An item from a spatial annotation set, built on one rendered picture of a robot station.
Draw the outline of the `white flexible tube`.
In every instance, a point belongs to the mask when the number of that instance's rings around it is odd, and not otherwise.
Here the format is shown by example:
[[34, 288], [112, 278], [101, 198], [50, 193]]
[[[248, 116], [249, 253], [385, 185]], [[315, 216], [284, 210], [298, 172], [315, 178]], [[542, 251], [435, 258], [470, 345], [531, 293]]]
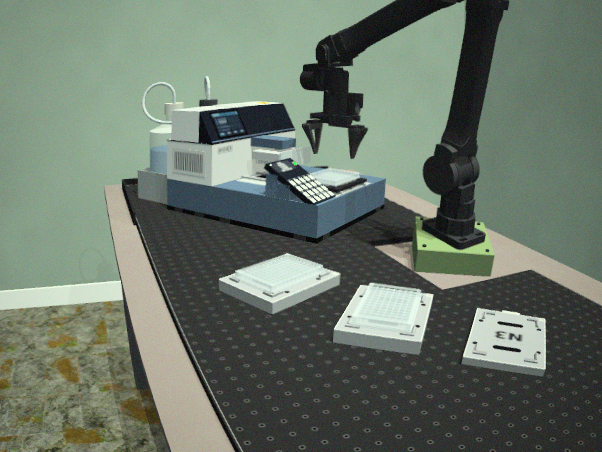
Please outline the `white flexible tube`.
[[204, 79], [204, 87], [205, 87], [206, 98], [207, 98], [207, 100], [210, 100], [210, 81], [209, 81], [208, 76], [206, 76]]

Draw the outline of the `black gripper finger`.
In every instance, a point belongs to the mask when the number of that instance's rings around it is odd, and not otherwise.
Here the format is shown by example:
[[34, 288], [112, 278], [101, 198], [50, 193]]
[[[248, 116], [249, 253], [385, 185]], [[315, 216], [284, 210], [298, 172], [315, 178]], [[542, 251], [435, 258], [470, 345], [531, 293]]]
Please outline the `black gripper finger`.
[[[314, 154], [318, 153], [323, 123], [303, 123], [302, 128], [309, 139]], [[315, 142], [312, 130], [314, 129]]]
[[[358, 147], [363, 140], [365, 134], [367, 133], [368, 128], [362, 129], [349, 129], [348, 128], [348, 138], [349, 138], [349, 150], [350, 150], [350, 158], [354, 159], [357, 153]], [[356, 138], [356, 143], [355, 143]], [[355, 146], [355, 147], [354, 147]]]

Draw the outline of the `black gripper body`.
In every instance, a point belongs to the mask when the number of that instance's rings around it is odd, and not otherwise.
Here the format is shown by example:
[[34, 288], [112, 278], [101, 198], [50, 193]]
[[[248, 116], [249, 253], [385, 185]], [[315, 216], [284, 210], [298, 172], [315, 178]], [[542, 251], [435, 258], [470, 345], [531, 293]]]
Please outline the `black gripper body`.
[[[362, 129], [364, 125], [351, 125], [353, 121], [360, 121], [360, 115], [347, 115], [347, 94], [348, 92], [324, 92], [323, 112], [310, 113], [310, 119], [306, 123], [328, 123], [329, 126], [344, 127], [349, 129]], [[320, 120], [317, 120], [320, 119]]]

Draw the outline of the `white plastic bottle with dark cap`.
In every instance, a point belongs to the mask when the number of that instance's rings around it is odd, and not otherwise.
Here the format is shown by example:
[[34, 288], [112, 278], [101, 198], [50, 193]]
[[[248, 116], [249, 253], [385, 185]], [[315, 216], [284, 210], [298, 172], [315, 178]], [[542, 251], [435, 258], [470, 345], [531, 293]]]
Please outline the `white plastic bottle with dark cap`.
[[218, 99], [214, 100], [207, 100], [207, 99], [203, 99], [203, 100], [199, 100], [199, 107], [203, 107], [203, 106], [214, 106], [217, 105], [218, 103]]

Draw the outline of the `white flexible hose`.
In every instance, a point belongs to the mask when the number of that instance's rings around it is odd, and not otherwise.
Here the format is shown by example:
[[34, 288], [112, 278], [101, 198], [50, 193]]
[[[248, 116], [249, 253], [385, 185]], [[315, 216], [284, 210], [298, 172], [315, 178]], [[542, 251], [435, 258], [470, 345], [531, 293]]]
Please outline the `white flexible hose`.
[[149, 87], [149, 88], [148, 88], [148, 89], [145, 91], [145, 93], [144, 93], [144, 95], [143, 95], [143, 98], [142, 98], [142, 109], [143, 109], [143, 111], [144, 111], [145, 115], [146, 115], [146, 116], [147, 116], [147, 117], [148, 117], [150, 120], [152, 120], [152, 121], [154, 121], [154, 122], [156, 122], [156, 123], [160, 123], [160, 124], [172, 124], [172, 121], [170, 121], [170, 122], [169, 122], [169, 121], [160, 121], [160, 120], [157, 120], [157, 119], [155, 119], [155, 118], [151, 117], [151, 116], [148, 114], [148, 112], [147, 112], [147, 110], [146, 110], [146, 108], [145, 108], [145, 98], [146, 98], [146, 95], [147, 95], [147, 93], [148, 93], [148, 92], [149, 92], [149, 91], [150, 91], [150, 90], [151, 90], [153, 87], [155, 87], [155, 86], [159, 86], [159, 85], [167, 86], [167, 87], [168, 87], [168, 88], [171, 90], [171, 92], [172, 92], [172, 94], [173, 94], [173, 103], [176, 103], [176, 95], [175, 95], [175, 90], [173, 89], [173, 87], [172, 87], [171, 85], [169, 85], [169, 84], [165, 83], [165, 82], [158, 82], [158, 83], [152, 84], [152, 85], [151, 85], [151, 86], [150, 86], [150, 87]]

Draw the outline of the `blue and white plate washer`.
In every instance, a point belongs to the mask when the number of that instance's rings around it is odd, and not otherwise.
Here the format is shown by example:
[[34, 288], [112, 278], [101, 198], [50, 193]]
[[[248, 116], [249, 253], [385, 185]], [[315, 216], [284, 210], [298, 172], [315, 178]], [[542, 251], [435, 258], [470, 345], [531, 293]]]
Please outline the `blue and white plate washer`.
[[248, 103], [172, 110], [168, 210], [317, 244], [384, 209], [385, 178], [324, 186], [284, 104]]

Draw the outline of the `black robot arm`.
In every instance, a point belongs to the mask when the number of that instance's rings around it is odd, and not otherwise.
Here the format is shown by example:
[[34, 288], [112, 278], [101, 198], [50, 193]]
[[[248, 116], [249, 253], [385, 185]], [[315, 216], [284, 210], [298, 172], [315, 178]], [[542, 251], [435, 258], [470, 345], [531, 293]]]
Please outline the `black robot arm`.
[[[303, 65], [301, 86], [305, 90], [328, 91], [331, 96], [336, 91], [348, 92], [349, 72], [340, 66], [353, 66], [353, 59], [368, 46], [462, 1], [393, 1], [351, 27], [322, 39], [316, 47], [318, 63]], [[436, 217], [424, 220], [422, 230], [457, 250], [485, 242], [486, 233], [474, 227], [474, 182], [480, 173], [477, 132], [496, 36], [508, 6], [509, 0], [466, 1], [465, 30], [447, 125], [434, 156], [423, 166], [427, 187], [441, 195], [441, 201]]]

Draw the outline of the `white microplate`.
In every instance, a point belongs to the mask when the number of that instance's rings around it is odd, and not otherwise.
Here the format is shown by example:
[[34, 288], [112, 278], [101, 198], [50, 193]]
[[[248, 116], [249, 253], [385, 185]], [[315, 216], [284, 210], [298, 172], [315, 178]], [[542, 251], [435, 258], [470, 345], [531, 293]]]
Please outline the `white microplate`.
[[355, 181], [358, 178], [360, 178], [359, 173], [357, 173], [357, 172], [338, 170], [338, 169], [332, 169], [332, 168], [314, 172], [314, 173], [311, 173], [311, 175], [313, 177], [315, 177], [319, 182], [321, 182], [324, 186], [335, 186], [335, 187], [339, 186], [339, 185], [347, 184], [349, 182]]
[[321, 264], [287, 253], [237, 270], [234, 277], [252, 288], [273, 293], [312, 280], [325, 271]]
[[420, 289], [370, 283], [350, 324], [397, 333], [411, 332], [421, 297]]

